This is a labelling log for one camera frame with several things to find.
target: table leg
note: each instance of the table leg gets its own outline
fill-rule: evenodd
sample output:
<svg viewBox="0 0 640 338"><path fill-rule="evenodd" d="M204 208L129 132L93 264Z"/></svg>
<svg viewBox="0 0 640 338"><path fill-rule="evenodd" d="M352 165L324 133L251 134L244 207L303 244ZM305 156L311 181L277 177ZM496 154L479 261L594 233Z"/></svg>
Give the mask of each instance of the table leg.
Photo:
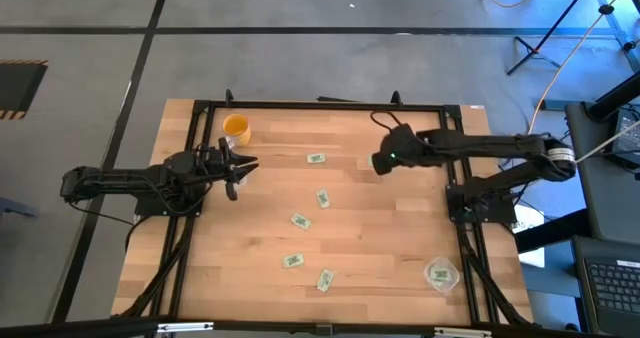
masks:
<svg viewBox="0 0 640 338"><path fill-rule="evenodd" d="M516 233L515 237L518 253L524 253L568 240L574 235L591 237L591 226L586 208Z"/></svg>

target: orange cup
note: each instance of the orange cup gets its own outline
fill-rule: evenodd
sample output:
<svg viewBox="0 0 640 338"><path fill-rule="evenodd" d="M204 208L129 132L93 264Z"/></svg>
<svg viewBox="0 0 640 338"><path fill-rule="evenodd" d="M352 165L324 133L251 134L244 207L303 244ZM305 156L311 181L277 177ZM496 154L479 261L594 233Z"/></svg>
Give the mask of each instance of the orange cup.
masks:
<svg viewBox="0 0 640 338"><path fill-rule="evenodd" d="M227 135L229 146L243 146L249 144L251 127L249 119L242 114L232 114L222 122L222 130Z"/></svg>

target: wooden tabletop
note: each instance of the wooden tabletop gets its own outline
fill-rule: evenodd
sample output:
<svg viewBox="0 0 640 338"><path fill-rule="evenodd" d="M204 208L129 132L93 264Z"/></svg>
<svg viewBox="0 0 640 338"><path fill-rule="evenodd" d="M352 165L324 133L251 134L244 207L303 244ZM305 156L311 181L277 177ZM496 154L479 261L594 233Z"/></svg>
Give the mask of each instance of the wooden tabletop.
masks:
<svg viewBox="0 0 640 338"><path fill-rule="evenodd" d="M152 164L183 149L192 106L192 100L167 101ZM482 107L461 109L467 134L489 133ZM258 157L260 167L238 188L237 201L226 198L221 183L207 196L195 222L180 318L470 323L462 278L442 294L423 277L436 257L448 258L461 272L445 203L444 168L396 168L377 176L368 157L387 131L371 122L366 111L216 109L211 142L222 136L222 120L231 113L246 115L252 130L249 145L234 151ZM414 130L439 128L436 113L396 115ZM311 153L325 153L326 163L308 164ZM497 170L494 159L474 158L471 166L478 176ZM320 209L316 201L315 192L322 188L329 194L328 209ZM308 231L291 223L296 212L312 221ZM156 273L167 221L148 219L131 237L113 313L128 308ZM492 276L531 319L512 235L497 224L484 224L484 230ZM305 264L284 269L282 258L295 253L304 254ZM316 289L324 268L335 272L327 293ZM475 281L482 308L481 284L477 277ZM172 286L170 278L162 312Z"/></svg>

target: concrete floor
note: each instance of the concrete floor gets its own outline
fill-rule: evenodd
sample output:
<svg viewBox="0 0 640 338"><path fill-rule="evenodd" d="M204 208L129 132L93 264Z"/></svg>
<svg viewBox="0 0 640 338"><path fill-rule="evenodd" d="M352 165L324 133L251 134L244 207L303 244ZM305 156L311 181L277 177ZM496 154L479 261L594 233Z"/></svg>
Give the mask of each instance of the concrete floor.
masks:
<svg viewBox="0 0 640 338"><path fill-rule="evenodd" d="M532 0L504 10L481 0L167 0L160 25L534 28L549 27L570 1ZM0 0L0 25L145 26L154 2ZM562 26L588 27L597 7L596 0L581 0ZM627 13L637 20L637 12ZM602 20L600 27L608 23ZM540 37L526 39L536 43ZM0 121L0 196L40 211L34 219L5 215L0 222L0 305L10 307L0 310L0 326L48 319L81 219L59 199L60 177L78 165L99 165L141 41L140 36L0 35L0 59L50 61L27 118ZM544 53L562 61L576 43L553 38ZM157 36L117 165L148 163L166 99L221 99L226 88L239 100L325 95L367 102L386 102L399 90L405 102L484 105L493 133L521 133L554 69L531 61L507 77L505 70L525 53L520 48L512 37ZM549 98L593 100L631 73L615 40L589 39ZM561 136L564 115L542 113L535 130ZM537 184L525 199L554 216L584 206L577 178ZM131 199L109 197L103 212L130 217L132 208ZM126 227L100 221L70 319L108 316L125 234ZM532 294L532 302L538 298ZM544 307L534 303L533 309ZM574 320L542 314L536 319L554 328Z"/></svg>

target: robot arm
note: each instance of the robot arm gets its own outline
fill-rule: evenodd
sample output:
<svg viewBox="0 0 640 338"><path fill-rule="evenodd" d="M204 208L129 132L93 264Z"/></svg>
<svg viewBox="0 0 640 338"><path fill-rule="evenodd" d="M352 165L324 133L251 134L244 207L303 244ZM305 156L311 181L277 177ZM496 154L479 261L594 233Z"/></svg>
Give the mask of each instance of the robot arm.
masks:
<svg viewBox="0 0 640 338"><path fill-rule="evenodd" d="M195 214L213 182L224 180L227 197L236 200L234 183L258 167L248 164L255 157L233 153L224 138L219 147L179 152L146 169L78 167L62 178L60 195L77 203L100 194L129 194L138 199L138 215Z"/></svg>
<svg viewBox="0 0 640 338"><path fill-rule="evenodd" d="M463 185L447 186L449 210L457 222L475 218L469 216L471 211L483 220L505 217L512 188L537 179L562 182L576 173L571 147L549 135L468 136L448 129L414 134L406 123L389 128L372 162L376 173L384 175L398 166L439 167L468 157L522 158L525 162L487 178L471 177ZM515 221L513 213L506 216L503 222Z"/></svg>

